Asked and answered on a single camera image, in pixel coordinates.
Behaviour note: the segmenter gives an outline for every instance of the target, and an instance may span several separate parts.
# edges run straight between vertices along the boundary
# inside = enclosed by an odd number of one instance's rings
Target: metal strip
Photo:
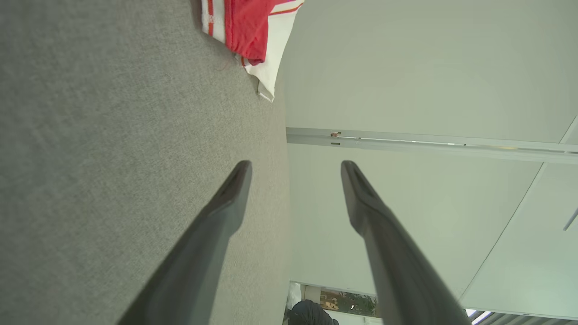
[[[458,156],[485,157],[505,160],[537,161],[556,164],[578,165],[578,150],[575,145],[560,145],[559,150],[542,150],[531,147],[498,147],[490,145],[457,145],[453,142],[419,142],[413,140],[392,140],[392,139],[368,139],[352,138],[346,136],[319,136],[309,134],[296,134],[292,130],[287,133],[288,143],[298,143],[303,145],[349,147],[370,150],[394,150],[409,152],[431,152],[446,153]]]
[[[578,124],[578,119],[575,119],[570,125]],[[523,150],[540,150],[540,151],[554,151],[554,152],[578,152],[578,145],[565,145],[560,143],[549,142],[531,142],[531,141],[516,141],[516,140],[501,140],[501,139],[486,139],[486,138],[466,138],[463,136],[440,136],[440,135],[423,135],[423,134],[406,134],[406,133],[389,133],[389,132],[370,132],[370,131],[351,131],[351,130],[330,130],[320,128],[286,128],[287,135],[306,135],[306,136],[321,136],[330,137],[333,132],[340,132],[337,136],[341,138],[353,138],[359,140],[377,139],[383,141],[404,141],[404,142],[421,142],[421,143],[437,143],[444,145],[466,145],[466,146],[488,146],[488,147],[502,147],[502,148],[517,148]]]
[[[570,226],[572,225],[572,223],[576,219],[576,216],[578,216],[578,209],[576,209],[576,211],[574,212],[572,217],[570,217],[570,220],[568,220],[568,222],[566,223],[566,225],[564,226],[564,228],[562,230],[564,230],[564,231],[568,230],[568,228],[570,228]]]

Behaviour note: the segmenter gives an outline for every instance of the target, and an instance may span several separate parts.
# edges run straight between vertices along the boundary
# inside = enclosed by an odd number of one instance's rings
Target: red towel
[[[265,61],[268,16],[278,3],[288,0],[201,0],[203,30],[249,59],[251,65]]]

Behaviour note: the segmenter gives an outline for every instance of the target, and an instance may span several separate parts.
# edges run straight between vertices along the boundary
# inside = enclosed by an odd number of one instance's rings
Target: white wall
[[[289,127],[558,142],[577,114],[578,1],[307,1]]]
[[[289,144],[291,280],[376,294],[347,217],[342,160],[354,160],[456,297],[481,266],[539,163]]]

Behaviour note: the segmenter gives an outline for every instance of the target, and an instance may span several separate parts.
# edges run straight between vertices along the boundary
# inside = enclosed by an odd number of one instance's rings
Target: white stripe
[[[209,33],[209,4],[207,0],[201,0],[203,11],[201,13],[201,20],[203,22],[203,32]]]
[[[213,0],[213,37],[225,43],[225,1]]]
[[[273,10],[271,10],[271,13],[283,12],[285,10],[295,9],[302,3],[303,3],[303,0],[288,1],[288,2],[279,3],[279,4],[275,5],[275,7],[273,7]]]

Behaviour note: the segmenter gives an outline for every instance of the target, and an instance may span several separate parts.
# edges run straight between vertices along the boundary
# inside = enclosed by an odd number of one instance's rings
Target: person
[[[311,300],[298,302],[293,309],[286,312],[288,325],[339,325],[337,320],[330,317],[321,305]]]

